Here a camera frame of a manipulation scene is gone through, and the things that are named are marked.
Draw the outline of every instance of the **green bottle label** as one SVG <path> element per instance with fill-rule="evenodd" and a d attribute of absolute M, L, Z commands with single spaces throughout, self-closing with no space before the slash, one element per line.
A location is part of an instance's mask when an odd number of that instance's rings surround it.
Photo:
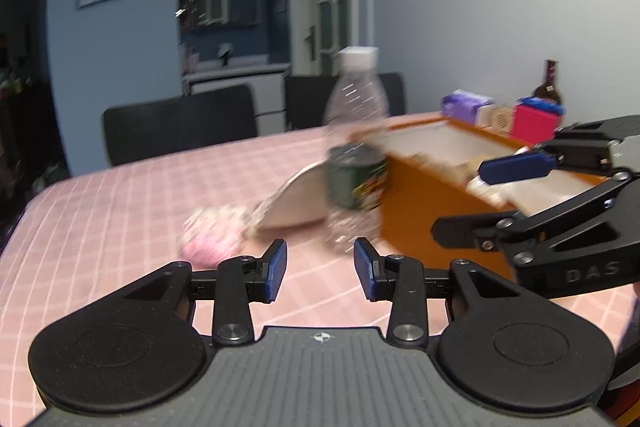
<path fill-rule="evenodd" d="M 328 202 L 346 210 L 380 206 L 386 163 L 385 155 L 368 145 L 332 148 L 324 168 Z"/>

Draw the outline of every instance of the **pink fluffy object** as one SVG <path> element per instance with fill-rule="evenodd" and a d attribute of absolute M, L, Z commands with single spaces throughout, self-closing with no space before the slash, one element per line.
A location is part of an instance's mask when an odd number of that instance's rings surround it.
<path fill-rule="evenodd" d="M 199 208 L 184 224 L 182 257 L 197 268 L 215 268 L 242 250 L 247 226 L 242 206 Z"/>

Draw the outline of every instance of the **pink box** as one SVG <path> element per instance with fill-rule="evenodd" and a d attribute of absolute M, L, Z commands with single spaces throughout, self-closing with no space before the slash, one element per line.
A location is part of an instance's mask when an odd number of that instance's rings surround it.
<path fill-rule="evenodd" d="M 551 140 L 562 117 L 519 103 L 513 120 L 511 136 L 533 145 Z"/>

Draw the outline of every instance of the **door handle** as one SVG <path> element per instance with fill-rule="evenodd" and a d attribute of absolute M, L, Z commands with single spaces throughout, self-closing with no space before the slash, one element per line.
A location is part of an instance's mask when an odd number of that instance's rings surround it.
<path fill-rule="evenodd" d="M 305 42 L 309 45 L 311 62 L 314 62 L 316 60 L 316 26 L 309 28 L 309 35 L 305 37 Z"/>

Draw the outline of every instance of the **purple tissue package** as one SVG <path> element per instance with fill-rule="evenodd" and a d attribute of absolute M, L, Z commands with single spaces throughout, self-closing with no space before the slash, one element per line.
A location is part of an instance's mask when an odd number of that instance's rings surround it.
<path fill-rule="evenodd" d="M 442 115 L 476 124 L 478 109 L 494 100 L 488 96 L 457 89 L 442 99 Z"/>

